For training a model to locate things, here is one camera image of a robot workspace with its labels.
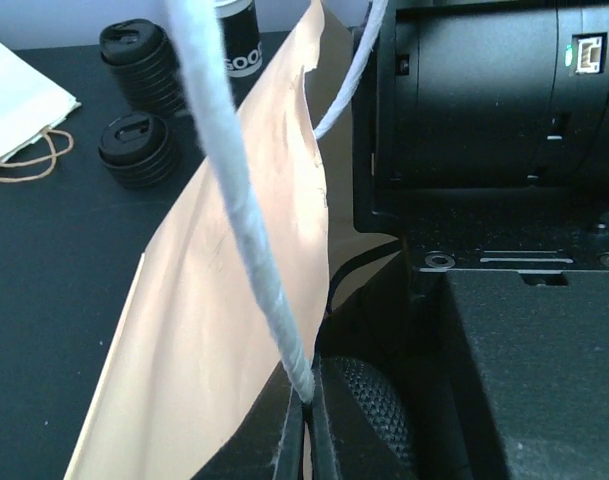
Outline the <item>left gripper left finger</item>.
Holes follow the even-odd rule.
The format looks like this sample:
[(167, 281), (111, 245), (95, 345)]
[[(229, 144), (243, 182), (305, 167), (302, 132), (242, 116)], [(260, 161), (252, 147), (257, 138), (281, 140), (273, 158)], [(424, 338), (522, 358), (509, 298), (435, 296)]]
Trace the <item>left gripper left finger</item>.
[(194, 477), (300, 479), (304, 418), (288, 384), (267, 384), (234, 435)]

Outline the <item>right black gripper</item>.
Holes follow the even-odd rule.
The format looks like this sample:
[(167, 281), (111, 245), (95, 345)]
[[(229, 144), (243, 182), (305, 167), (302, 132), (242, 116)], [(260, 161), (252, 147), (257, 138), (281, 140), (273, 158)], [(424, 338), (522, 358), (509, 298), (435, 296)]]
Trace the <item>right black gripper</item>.
[(382, 373), (425, 468), (473, 479), (609, 479), (609, 268), (564, 252), (393, 258), (318, 333), (329, 365)]

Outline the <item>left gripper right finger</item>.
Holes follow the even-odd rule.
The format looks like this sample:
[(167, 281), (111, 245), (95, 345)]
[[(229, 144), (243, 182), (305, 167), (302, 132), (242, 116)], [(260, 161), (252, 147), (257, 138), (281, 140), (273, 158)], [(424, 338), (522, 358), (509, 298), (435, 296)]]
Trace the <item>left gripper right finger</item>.
[(308, 426), (315, 479), (416, 479), (413, 427), (389, 380), (347, 357), (314, 363)]

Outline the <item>orange paper bag white handles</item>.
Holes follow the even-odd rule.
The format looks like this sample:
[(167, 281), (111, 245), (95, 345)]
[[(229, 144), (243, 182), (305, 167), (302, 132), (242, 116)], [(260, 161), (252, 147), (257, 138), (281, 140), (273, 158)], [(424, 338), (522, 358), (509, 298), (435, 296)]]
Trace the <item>orange paper bag white handles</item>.
[[(313, 135), (352, 53), (349, 30), (312, 2), (239, 110), (250, 176), (306, 348), (330, 276), (383, 242), (352, 225), (350, 114)], [(290, 386), (203, 163), (140, 257), (65, 475), (196, 479), (267, 384)]]

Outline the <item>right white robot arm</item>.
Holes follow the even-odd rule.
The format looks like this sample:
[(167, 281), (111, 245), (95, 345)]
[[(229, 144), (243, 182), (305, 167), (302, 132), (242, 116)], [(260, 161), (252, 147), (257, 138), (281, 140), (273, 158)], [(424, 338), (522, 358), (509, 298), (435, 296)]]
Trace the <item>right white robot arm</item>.
[(387, 1), (352, 99), (385, 266), (318, 333), (318, 479), (609, 479), (609, 1)]

